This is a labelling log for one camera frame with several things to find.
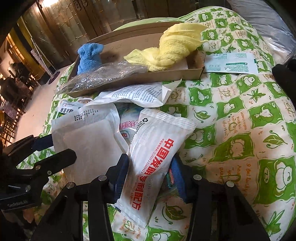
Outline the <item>translucent white bag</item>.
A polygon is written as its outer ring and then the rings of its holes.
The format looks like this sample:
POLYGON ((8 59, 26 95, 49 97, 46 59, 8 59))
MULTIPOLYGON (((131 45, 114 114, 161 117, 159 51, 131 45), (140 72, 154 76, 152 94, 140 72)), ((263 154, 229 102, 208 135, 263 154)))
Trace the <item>translucent white bag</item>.
POLYGON ((119 114, 112 103, 84 105, 52 120, 55 152, 72 149, 77 156, 75 163, 63 170, 69 182, 89 183, 117 164, 128 150, 119 124, 119 114))

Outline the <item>green medicine packet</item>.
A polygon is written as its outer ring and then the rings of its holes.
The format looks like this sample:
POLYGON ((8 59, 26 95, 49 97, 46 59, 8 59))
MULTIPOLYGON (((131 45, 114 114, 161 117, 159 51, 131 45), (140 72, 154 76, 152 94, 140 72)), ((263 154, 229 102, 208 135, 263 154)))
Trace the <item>green medicine packet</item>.
POLYGON ((67 114, 75 110, 80 109, 84 104, 77 101, 62 100, 58 104, 57 112, 61 114, 67 114))

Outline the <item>white red-text packet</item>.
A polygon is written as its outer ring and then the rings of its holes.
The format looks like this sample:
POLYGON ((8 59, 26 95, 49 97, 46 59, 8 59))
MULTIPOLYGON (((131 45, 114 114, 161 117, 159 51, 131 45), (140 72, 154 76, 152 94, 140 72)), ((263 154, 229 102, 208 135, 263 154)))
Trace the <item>white red-text packet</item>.
POLYGON ((137 225, 149 222, 173 156, 196 129, 187 118, 144 108, 128 149, 129 168, 116 207, 137 225))

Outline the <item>brown fibre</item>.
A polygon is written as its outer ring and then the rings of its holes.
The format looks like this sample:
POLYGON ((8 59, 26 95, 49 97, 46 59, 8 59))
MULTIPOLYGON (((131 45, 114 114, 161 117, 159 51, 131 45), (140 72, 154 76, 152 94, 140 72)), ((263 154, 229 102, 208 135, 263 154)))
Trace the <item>brown fibre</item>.
POLYGON ((94 90, 133 74, 147 73, 148 69, 149 67, 146 65, 129 63, 125 60, 118 63, 106 63, 99 68, 71 77, 66 83, 56 88, 56 94, 94 90))

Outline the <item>yellow towel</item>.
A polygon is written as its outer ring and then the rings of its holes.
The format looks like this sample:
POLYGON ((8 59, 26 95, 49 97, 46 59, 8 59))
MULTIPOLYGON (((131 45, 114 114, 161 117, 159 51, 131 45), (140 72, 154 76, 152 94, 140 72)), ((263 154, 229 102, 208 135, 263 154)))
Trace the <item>yellow towel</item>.
POLYGON ((167 70, 205 42, 202 32, 206 29, 207 26, 199 23, 175 24, 162 34, 158 47, 134 49, 124 59, 129 63, 146 65, 150 72, 167 70))

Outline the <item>pink clear zip pouch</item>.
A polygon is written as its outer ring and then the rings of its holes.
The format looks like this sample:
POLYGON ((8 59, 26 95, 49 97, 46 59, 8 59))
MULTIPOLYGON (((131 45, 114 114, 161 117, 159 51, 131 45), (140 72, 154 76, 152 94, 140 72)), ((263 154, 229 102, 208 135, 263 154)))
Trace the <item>pink clear zip pouch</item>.
POLYGON ((125 141, 130 143, 138 125, 139 114, 144 108, 133 103, 128 103, 120 111, 119 131, 125 141))

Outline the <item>green white patterned quilt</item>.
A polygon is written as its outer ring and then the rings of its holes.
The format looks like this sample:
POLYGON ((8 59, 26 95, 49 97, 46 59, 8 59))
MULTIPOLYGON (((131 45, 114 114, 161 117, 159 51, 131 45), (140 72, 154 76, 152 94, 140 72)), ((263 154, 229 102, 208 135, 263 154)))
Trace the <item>green white patterned quilt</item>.
POLYGON ((232 10, 207 6, 181 20, 207 27, 201 52, 252 53, 258 73, 208 73, 179 84, 161 110, 197 124, 180 158, 209 181, 235 182, 269 238, 280 240, 295 220, 295 108, 271 73, 271 51, 232 10))

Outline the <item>blue towel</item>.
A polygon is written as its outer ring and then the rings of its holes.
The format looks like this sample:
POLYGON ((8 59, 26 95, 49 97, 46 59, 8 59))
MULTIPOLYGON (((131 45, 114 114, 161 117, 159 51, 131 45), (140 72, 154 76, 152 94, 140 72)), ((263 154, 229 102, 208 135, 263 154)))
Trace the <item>blue towel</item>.
POLYGON ((97 69, 102 65, 100 54, 104 46, 98 43, 87 43, 78 49, 80 62, 78 65, 77 74, 82 74, 93 69, 97 69))

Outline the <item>white printed-text pouch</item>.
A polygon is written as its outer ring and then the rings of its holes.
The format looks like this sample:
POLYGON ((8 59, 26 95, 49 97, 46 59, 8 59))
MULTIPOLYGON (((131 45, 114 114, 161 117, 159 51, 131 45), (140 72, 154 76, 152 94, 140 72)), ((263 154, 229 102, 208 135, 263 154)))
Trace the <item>white printed-text pouch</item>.
POLYGON ((134 103, 142 108, 159 108, 166 103, 171 93, 180 83, 180 80, 154 82, 130 85, 113 91, 104 91, 86 105, 134 103))

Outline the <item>shallow cardboard box tray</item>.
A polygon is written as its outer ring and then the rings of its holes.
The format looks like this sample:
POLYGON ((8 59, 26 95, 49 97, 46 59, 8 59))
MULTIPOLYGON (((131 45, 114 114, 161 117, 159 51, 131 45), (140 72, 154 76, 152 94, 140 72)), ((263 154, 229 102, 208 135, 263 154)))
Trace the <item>shallow cardboard box tray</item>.
POLYGON ((104 45, 102 65, 79 74, 77 60, 70 79, 58 93, 72 97, 135 84, 197 80, 204 70, 198 52, 206 26, 163 22, 138 25, 93 40, 104 45))

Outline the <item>dark wooden cabinet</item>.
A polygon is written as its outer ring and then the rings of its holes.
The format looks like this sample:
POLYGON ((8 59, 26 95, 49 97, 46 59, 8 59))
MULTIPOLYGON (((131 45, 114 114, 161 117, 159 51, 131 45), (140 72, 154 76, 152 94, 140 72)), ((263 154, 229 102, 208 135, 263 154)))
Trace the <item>dark wooden cabinet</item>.
POLYGON ((177 18, 197 1, 1 1, 1 78, 18 78, 14 63, 34 88, 54 79, 89 40, 146 18, 177 18))

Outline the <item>green white flat sachet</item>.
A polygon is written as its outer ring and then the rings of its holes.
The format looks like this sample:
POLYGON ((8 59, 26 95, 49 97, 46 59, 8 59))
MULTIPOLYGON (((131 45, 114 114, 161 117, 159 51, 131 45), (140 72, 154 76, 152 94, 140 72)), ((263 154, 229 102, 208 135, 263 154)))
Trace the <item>green white flat sachet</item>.
POLYGON ((258 74, 252 53, 207 55, 204 66, 206 73, 258 74))

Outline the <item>large grey plastic bag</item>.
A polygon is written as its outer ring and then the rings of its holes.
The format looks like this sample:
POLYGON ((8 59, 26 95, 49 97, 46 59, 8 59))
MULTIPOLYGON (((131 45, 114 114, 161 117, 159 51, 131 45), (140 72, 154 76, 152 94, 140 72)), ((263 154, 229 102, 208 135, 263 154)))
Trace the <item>large grey plastic bag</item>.
POLYGON ((275 1, 229 1, 236 13, 260 33, 277 64, 295 59, 295 22, 275 1))

